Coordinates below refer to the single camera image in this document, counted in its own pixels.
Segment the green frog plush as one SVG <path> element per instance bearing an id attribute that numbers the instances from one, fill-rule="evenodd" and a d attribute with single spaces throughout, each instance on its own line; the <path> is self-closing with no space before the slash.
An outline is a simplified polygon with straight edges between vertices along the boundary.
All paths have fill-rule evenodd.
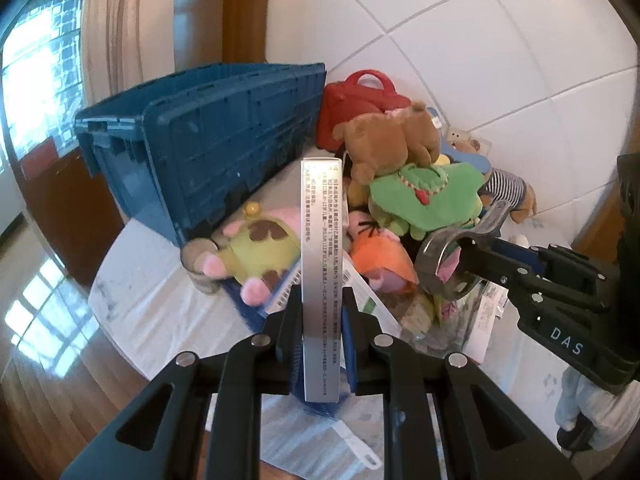
<path id="1" fill-rule="evenodd" d="M 423 240 L 433 231 L 474 221 L 483 208 L 478 191 L 484 183 L 483 174 L 467 162 L 408 164 L 369 184 L 370 215 L 399 237 Z"/>

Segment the yellow plastic toy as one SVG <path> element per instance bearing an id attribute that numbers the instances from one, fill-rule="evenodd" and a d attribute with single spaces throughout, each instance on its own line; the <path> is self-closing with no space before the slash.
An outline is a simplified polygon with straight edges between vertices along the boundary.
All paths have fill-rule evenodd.
<path id="1" fill-rule="evenodd" d="M 258 202 L 247 202 L 243 209 L 246 218 L 256 218 L 262 214 L 262 206 Z"/>

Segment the blue plastic storage crate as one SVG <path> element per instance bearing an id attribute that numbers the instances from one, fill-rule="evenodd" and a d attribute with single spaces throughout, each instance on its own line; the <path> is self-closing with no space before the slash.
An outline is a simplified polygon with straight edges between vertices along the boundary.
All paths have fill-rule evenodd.
<path id="1" fill-rule="evenodd" d="M 86 107 L 74 130 L 122 212 L 180 247 L 299 158 L 325 84 L 322 63 L 214 63 Z"/>

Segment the orange plush toy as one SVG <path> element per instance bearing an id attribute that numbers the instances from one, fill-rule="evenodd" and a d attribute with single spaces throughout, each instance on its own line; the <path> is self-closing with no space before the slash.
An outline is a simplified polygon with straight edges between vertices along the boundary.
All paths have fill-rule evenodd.
<path id="1" fill-rule="evenodd" d="M 416 289 L 413 262 L 397 235 L 361 210 L 348 214 L 348 234 L 352 265 L 375 292 L 408 294 Z"/>

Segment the white beige curtain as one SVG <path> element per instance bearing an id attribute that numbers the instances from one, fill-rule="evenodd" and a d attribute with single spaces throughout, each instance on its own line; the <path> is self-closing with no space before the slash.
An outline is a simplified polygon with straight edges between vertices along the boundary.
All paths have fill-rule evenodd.
<path id="1" fill-rule="evenodd" d="M 175 0 L 82 0 L 84 103 L 175 71 Z"/>

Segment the tall white medicine box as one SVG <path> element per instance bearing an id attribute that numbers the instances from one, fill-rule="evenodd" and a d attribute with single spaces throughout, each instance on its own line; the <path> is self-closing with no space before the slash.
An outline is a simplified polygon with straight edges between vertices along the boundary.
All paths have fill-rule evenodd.
<path id="1" fill-rule="evenodd" d="M 340 397 L 343 287 L 343 168 L 338 158 L 300 163 L 300 286 L 303 301 L 304 397 Z"/>

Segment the striped shirt dog plush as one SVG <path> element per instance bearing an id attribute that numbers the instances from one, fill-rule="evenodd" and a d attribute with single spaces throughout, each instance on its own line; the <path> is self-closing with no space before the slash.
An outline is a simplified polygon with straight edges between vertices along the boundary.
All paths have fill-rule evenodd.
<path id="1" fill-rule="evenodd" d="M 484 176 L 485 183 L 478 190 L 484 210 L 499 200 L 505 200 L 509 204 L 509 216 L 515 223 L 522 223 L 537 213 L 534 188 L 516 174 L 492 166 L 480 152 L 480 142 L 457 139 L 448 142 L 447 146 L 451 148 L 452 160 L 469 162 Z"/>

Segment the pink starfish plush green shorts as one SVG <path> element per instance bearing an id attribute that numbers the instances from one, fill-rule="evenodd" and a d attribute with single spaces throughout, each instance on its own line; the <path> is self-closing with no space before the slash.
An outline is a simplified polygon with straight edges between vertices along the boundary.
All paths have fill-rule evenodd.
<path id="1" fill-rule="evenodd" d="M 259 307 L 268 301 L 300 256 L 299 206 L 263 210 L 256 218 L 228 223 L 227 244 L 208 256 L 203 272 L 216 281 L 234 278 L 243 304 Z"/>

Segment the red handbag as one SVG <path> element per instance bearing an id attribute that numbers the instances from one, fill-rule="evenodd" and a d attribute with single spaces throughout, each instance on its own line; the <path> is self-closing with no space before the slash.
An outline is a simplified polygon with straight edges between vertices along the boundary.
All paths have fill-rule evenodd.
<path id="1" fill-rule="evenodd" d="M 389 76 L 379 70 L 358 70 L 345 80 L 324 88 L 316 133 L 316 147 L 335 153 L 342 145 L 333 129 L 362 114 L 385 113 L 409 106 L 408 96 L 398 93 Z"/>

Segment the brown teddy bear plush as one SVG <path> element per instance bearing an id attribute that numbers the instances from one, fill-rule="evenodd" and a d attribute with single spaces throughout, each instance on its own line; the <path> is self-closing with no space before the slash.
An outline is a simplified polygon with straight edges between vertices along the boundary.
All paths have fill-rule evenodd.
<path id="1" fill-rule="evenodd" d="M 432 166 L 440 154 L 440 134 L 422 101 L 386 113 L 367 113 L 341 122 L 333 137 L 343 141 L 352 161 L 347 200 L 352 208 L 367 205 L 370 184 L 407 164 Z"/>

